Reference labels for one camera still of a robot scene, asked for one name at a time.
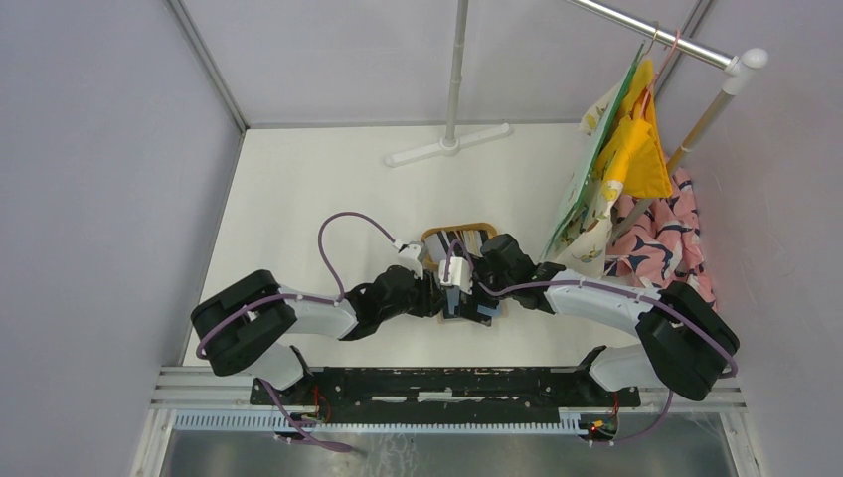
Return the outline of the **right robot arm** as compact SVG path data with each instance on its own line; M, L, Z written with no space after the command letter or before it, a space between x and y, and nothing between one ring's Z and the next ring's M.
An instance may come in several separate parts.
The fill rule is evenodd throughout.
M574 390L587 405L613 392L663 387L702 401L720 379L739 370L736 333L690 285L636 288L587 277L554 262L535 263L510 235L487 241L478 255L456 253L454 241L441 262L439 280L492 300L523 308L590 319L637 339L625 347L593 350L582 362Z

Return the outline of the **light blue card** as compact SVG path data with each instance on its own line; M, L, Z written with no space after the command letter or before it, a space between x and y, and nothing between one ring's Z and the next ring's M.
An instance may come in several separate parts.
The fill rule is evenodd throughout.
M461 318L488 324L493 318L503 314L503 305L482 291L469 294L459 288L448 288L445 297L446 305L442 311L444 319Z

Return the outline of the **wooden card tray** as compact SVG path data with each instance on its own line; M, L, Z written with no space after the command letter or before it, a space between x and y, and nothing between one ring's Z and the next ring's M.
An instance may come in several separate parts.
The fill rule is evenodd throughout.
M491 326L496 318L507 316L506 307L503 303L497 303L495 307L479 302L448 302L443 308L442 320L467 320L483 326Z

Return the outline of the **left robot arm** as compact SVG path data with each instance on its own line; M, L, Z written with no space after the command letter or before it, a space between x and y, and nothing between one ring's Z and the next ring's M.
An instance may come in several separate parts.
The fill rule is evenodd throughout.
M259 269L196 306L190 321L199 338L196 356L216 376L250 374L296 405L310 397L312 379L301 353L279 344L284 334L356 341L394 317L432 317L445 305L431 272L416 276L399 265L339 299L298 292Z

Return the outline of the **tan oval card holder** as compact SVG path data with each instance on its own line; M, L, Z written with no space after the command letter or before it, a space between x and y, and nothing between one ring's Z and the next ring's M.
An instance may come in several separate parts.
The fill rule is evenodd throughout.
M422 266L425 270L437 271L441 260L445 259L450 244L460 240L465 250L456 247L454 255L465 256L468 253L473 260L480 257L482 246L498 235L498 231L488 223L470 223L457 226L431 228L421 235L421 242L426 247L427 256Z

